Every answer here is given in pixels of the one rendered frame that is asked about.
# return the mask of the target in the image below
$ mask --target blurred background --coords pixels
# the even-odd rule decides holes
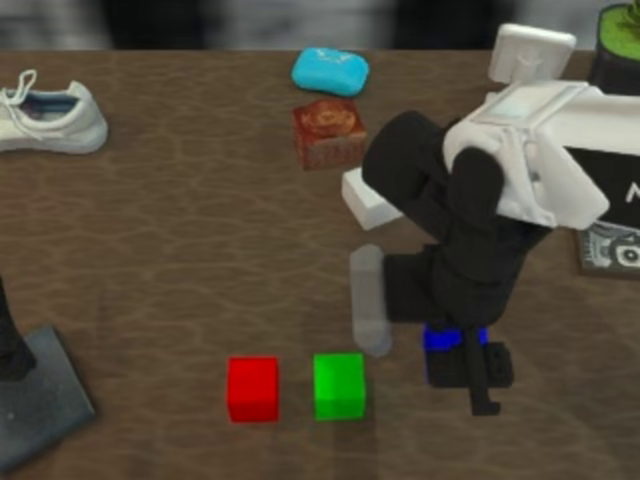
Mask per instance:
[[[484,49],[503,22],[593,49],[621,0],[0,0],[2,49]]]

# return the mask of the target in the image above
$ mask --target table surface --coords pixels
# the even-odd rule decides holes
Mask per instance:
[[[447,122],[491,84],[487,53],[372,52],[357,99],[371,134],[417,109]],[[302,172],[295,53],[2,53],[0,83],[94,92],[99,153],[0,159],[0,266],[14,315],[54,324],[100,420],[16,480],[621,480],[640,478],[638,283],[578,275],[573,235],[530,256],[495,337],[516,383],[497,418],[425,385],[420,327],[368,361],[371,416],[315,423],[311,358],[352,351],[347,262],[365,243],[412,251],[400,220],[363,232],[340,169]],[[584,78],[578,55],[569,77]],[[238,426],[226,360],[277,355],[282,421]]]

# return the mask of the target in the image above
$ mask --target green cube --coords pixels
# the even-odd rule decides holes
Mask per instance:
[[[363,418],[367,401],[364,356],[361,353],[314,355],[313,398],[318,421]]]

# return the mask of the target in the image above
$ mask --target red cube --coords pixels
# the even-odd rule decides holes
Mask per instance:
[[[227,410],[235,423],[276,422],[279,417],[276,357],[231,357],[227,370]]]
[[[367,131],[353,100],[324,99],[293,110],[295,144],[303,170],[357,164]]]

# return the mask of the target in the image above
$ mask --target light blue soap bar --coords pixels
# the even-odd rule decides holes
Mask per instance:
[[[305,48],[291,71],[298,88],[341,97],[359,94],[368,76],[369,64],[364,58],[331,48]]]

